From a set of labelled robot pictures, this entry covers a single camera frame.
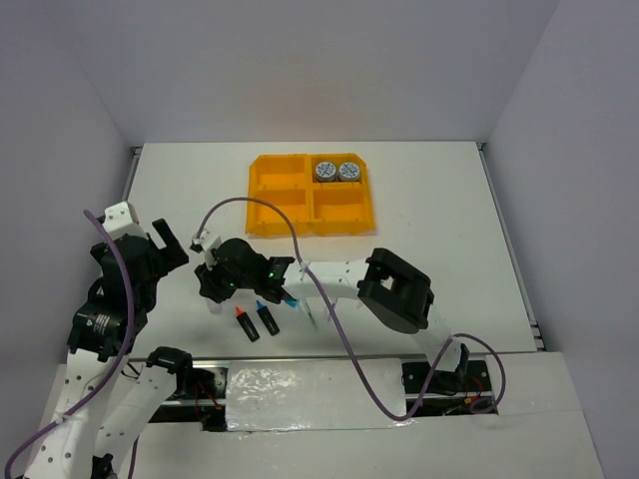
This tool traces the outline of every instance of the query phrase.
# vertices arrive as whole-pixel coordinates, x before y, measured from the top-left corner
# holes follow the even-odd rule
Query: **wall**
[[[636,477],[639,3],[563,0],[487,150],[544,337],[609,479]]]
[[[143,142],[485,140],[558,0],[48,0]]]
[[[0,459],[37,425],[129,151],[39,1],[0,7]],[[23,471],[22,467],[14,469]]]

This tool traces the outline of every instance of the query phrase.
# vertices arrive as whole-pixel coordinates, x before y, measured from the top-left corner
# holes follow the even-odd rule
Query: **orange tray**
[[[321,162],[338,169],[356,163],[359,180],[319,183],[313,172]],[[281,209],[298,235],[358,235],[375,229],[366,163],[355,153],[261,155],[249,169],[249,196]],[[273,237],[287,235],[289,228],[273,210],[248,203],[247,233]]]

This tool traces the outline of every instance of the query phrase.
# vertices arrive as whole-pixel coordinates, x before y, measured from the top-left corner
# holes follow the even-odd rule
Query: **gray wall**
[[[558,0],[48,0],[128,141],[485,140]]]
[[[636,0],[563,0],[487,155],[608,478],[639,471],[638,25]]]
[[[0,7],[0,460],[36,431],[128,149],[39,1]]]

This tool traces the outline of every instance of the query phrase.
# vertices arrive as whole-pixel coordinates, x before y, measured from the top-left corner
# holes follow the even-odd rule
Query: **marker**
[[[249,318],[249,315],[239,309],[237,306],[236,319],[238,320],[238,323],[247,334],[247,337],[251,340],[251,342],[256,342],[258,339],[260,339],[260,334],[256,330],[256,327],[253,325],[253,322]]]
[[[264,326],[266,326],[267,329],[269,330],[269,333],[271,334],[271,336],[275,336],[277,333],[280,332],[280,328],[278,327],[278,324],[276,323],[276,321],[273,319],[273,315],[271,314],[269,309],[263,304],[261,304],[259,301],[258,301],[258,314],[260,315],[260,318],[264,322]]]

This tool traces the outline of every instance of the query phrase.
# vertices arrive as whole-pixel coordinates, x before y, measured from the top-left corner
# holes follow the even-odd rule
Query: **yellow bin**
[[[318,163],[337,169],[346,162],[359,165],[356,182],[319,183]],[[298,235],[358,235],[375,230],[366,163],[355,153],[323,155],[261,155],[249,170],[249,196],[281,209]],[[247,233],[260,237],[287,235],[289,228],[273,210],[247,205]]]

